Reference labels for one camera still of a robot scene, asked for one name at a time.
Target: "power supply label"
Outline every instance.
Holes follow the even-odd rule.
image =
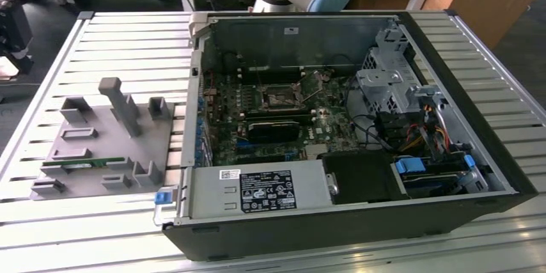
[[[245,214],[297,208],[289,171],[240,174],[238,183],[240,210]]]

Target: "blue release tab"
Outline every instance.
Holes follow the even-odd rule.
[[[405,168],[401,164],[401,161],[397,161],[393,165],[396,166],[397,174],[405,173]]]
[[[154,204],[166,205],[172,203],[172,192],[157,192],[154,194]]]
[[[467,163],[468,168],[473,168],[473,166],[476,166],[476,162],[473,161],[471,155],[464,155],[464,162]]]
[[[401,173],[424,172],[427,170],[420,158],[401,158],[396,162],[397,173],[401,174],[400,169],[397,168],[397,164],[400,164],[401,166],[401,170],[403,170]]]

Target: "circuit board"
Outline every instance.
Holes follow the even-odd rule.
[[[344,108],[347,80],[321,69],[301,70],[297,82],[281,84],[242,84],[236,75],[208,75],[212,165],[308,160],[321,152],[355,150],[357,138]],[[252,142],[249,129],[278,123],[288,125],[282,134],[299,127],[291,141]]]

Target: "aluminum table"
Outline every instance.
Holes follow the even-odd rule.
[[[82,14],[0,158],[1,272],[543,272],[544,110],[459,17],[411,14],[529,176],[537,197],[447,235],[214,262],[190,262],[164,237],[152,222],[153,193],[30,201],[29,186],[62,122],[62,100],[82,95],[89,104],[106,104],[97,92],[101,77],[118,77],[136,103],[164,96],[176,104],[166,184],[176,183],[180,173],[189,14]]]

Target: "green circuit board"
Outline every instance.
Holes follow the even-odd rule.
[[[356,134],[343,105],[347,77],[332,77],[323,70],[305,71],[305,77],[293,84],[242,85],[232,75],[206,80],[205,98],[210,127],[212,164],[236,164],[307,160],[305,148],[323,144],[327,152],[355,150]],[[301,125],[291,142],[250,144],[245,129],[253,120],[289,121],[270,116],[276,111],[299,112],[311,121]]]

